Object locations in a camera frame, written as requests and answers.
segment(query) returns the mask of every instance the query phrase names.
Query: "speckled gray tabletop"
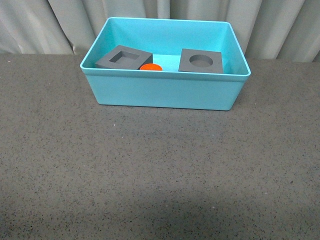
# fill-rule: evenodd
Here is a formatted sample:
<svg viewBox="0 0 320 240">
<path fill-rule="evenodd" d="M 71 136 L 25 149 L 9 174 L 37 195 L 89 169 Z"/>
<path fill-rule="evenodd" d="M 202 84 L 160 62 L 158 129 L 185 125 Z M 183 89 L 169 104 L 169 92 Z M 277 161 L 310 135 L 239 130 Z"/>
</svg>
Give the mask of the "speckled gray tabletop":
<svg viewBox="0 0 320 240">
<path fill-rule="evenodd" d="M 320 63 L 206 111 L 99 105 L 82 59 L 0 55 L 0 239 L 320 238 Z"/>
</svg>

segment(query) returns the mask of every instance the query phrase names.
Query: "orange disc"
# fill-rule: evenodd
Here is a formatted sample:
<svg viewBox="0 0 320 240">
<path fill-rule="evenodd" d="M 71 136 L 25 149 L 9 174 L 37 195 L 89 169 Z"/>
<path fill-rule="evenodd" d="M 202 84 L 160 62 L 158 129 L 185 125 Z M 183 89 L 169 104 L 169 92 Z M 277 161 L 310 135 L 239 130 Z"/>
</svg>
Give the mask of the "orange disc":
<svg viewBox="0 0 320 240">
<path fill-rule="evenodd" d="M 147 63 L 140 67 L 140 70 L 162 71 L 162 67 L 155 63 Z"/>
</svg>

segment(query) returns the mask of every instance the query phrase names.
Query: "foam block with square hole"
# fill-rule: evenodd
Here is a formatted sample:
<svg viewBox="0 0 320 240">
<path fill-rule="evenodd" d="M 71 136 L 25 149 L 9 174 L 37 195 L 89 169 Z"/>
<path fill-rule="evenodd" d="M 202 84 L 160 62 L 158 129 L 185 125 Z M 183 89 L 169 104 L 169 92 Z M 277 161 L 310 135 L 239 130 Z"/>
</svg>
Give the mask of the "foam block with square hole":
<svg viewBox="0 0 320 240">
<path fill-rule="evenodd" d="M 223 74 L 222 56 L 219 51 L 182 49 L 180 72 Z"/>
<path fill-rule="evenodd" d="M 95 63 L 100 69 L 138 70 L 144 64 L 152 64 L 151 52 L 118 45 Z"/>
</svg>

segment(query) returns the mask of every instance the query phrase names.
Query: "square hole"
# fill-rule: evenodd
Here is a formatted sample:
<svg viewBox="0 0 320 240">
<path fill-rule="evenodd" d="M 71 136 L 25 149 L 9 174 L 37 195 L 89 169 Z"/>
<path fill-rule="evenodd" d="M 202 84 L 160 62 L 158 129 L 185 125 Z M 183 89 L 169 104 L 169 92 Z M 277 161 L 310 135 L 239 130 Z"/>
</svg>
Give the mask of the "square hole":
<svg viewBox="0 0 320 240">
<path fill-rule="evenodd" d="M 137 54 L 134 54 L 128 51 L 120 51 L 113 58 L 110 59 L 110 62 L 122 64 L 122 65 L 129 65 L 138 57 L 139 55 Z"/>
</svg>

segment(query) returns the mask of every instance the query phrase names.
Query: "round hole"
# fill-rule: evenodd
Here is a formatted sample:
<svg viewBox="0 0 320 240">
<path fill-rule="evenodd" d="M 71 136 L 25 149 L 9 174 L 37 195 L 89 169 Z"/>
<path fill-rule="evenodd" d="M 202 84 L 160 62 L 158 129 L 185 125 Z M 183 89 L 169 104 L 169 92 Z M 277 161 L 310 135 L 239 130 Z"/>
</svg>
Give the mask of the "round hole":
<svg viewBox="0 0 320 240">
<path fill-rule="evenodd" d="M 206 55 L 198 54 L 190 57 L 190 63 L 199 68 L 206 68 L 211 66 L 214 63 L 214 61 Z"/>
</svg>

